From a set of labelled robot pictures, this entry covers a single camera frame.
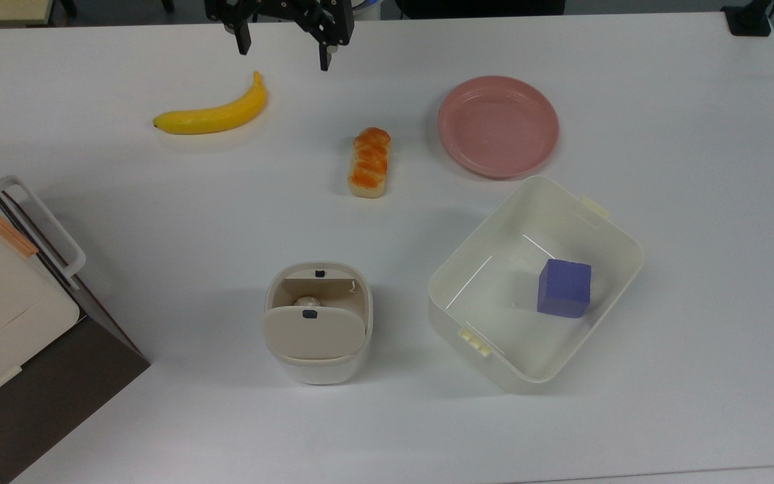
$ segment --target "round object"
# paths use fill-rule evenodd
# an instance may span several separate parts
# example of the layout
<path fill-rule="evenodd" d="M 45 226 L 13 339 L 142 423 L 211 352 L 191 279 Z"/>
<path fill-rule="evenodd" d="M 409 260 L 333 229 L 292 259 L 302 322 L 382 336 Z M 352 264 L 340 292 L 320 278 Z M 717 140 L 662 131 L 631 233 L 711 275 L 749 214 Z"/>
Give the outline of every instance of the round object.
<path fill-rule="evenodd" d="M 491 178 L 526 175 L 557 144 L 560 123 L 541 92 L 518 79 L 477 77 L 453 89 L 438 113 L 443 147 L 461 166 Z"/>
<path fill-rule="evenodd" d="M 292 306 L 304 306 L 304 307 L 320 307 L 322 303 L 311 295 L 304 295 L 298 297 L 298 300 L 294 301 Z"/>

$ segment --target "toy bread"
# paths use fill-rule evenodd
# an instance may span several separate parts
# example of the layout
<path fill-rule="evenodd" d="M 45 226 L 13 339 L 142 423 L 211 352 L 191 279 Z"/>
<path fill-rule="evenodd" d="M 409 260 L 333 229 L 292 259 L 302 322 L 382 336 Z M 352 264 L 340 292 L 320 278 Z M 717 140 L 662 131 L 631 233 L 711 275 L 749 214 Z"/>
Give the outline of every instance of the toy bread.
<path fill-rule="evenodd" d="M 390 135 L 366 128 L 354 139 L 354 157 L 348 171 L 348 188 L 356 196 L 378 198 L 384 193 L 389 167 Z"/>

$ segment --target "plastic storage box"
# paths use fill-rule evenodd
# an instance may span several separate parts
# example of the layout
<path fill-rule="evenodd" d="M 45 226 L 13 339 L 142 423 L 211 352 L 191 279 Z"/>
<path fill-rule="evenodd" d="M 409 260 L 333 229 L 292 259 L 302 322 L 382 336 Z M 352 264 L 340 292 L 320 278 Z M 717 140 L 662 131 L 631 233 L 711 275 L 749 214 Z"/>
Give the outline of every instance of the plastic storage box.
<path fill-rule="evenodd" d="M 537 311 L 538 278 L 550 258 L 592 266 L 582 317 Z M 526 393 L 569 361 L 643 260 L 641 245 L 599 210 L 548 178 L 530 177 L 434 273 L 429 321 L 501 389 Z"/>

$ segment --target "yellow banana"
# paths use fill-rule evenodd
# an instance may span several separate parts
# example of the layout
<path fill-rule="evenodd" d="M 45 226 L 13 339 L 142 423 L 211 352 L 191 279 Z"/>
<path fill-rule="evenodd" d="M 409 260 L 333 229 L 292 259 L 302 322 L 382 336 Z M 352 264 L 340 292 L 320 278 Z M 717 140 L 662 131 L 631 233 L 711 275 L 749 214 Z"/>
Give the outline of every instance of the yellow banana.
<path fill-rule="evenodd" d="M 154 118 L 154 126 L 170 134 L 205 134 L 225 131 L 255 118 L 267 102 L 267 91 L 259 71 L 253 85 L 236 101 L 205 110 L 169 111 Z"/>

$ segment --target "foam cube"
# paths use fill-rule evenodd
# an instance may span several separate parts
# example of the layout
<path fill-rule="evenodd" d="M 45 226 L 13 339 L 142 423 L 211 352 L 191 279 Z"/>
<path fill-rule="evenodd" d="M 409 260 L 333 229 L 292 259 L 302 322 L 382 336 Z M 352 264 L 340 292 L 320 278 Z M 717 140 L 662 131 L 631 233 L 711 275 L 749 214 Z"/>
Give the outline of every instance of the foam cube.
<path fill-rule="evenodd" d="M 590 306 L 590 266 L 549 259 L 540 273 L 537 311 L 564 318 L 580 318 Z"/>

